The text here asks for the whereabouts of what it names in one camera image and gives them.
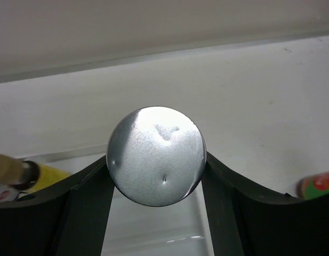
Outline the silver-lid spice jar blue label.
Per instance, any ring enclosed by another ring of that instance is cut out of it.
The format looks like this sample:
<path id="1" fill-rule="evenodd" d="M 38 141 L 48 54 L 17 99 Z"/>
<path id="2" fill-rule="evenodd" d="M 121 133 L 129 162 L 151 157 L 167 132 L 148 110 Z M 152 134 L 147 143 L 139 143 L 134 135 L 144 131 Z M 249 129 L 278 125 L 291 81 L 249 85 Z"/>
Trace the silver-lid spice jar blue label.
<path id="1" fill-rule="evenodd" d="M 114 128 L 106 163 L 116 188 L 129 200 L 150 207 L 173 205 L 202 179 L 207 150 L 198 126 L 163 106 L 144 107 Z"/>

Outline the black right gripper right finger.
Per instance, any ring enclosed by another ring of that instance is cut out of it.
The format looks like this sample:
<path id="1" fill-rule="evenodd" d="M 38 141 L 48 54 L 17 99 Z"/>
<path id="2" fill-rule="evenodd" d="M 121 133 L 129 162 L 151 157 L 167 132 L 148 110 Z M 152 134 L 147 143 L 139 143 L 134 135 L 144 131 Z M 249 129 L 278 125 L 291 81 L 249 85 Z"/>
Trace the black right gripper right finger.
<path id="1" fill-rule="evenodd" d="M 202 187 L 215 255 L 329 255 L 329 194 L 276 192 L 211 154 Z"/>

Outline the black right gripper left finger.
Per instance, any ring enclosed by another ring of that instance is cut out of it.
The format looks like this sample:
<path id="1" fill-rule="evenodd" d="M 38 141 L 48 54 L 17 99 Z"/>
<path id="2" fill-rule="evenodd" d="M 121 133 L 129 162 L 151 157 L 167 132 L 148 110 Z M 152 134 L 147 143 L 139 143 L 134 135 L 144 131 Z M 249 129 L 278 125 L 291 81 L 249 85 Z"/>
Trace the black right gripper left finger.
<path id="1" fill-rule="evenodd" d="M 0 203 L 0 255 L 100 255 L 114 192 L 106 158 Z"/>

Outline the small yellow label bottle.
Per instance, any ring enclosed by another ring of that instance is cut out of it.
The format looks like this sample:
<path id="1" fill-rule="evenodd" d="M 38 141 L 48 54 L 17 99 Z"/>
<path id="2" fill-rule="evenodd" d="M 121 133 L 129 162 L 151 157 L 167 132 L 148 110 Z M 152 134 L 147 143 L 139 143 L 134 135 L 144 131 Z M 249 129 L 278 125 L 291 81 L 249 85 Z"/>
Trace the small yellow label bottle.
<path id="1" fill-rule="evenodd" d="M 33 161 L 0 154 L 0 184 L 34 193 L 71 176 L 70 173 Z"/>

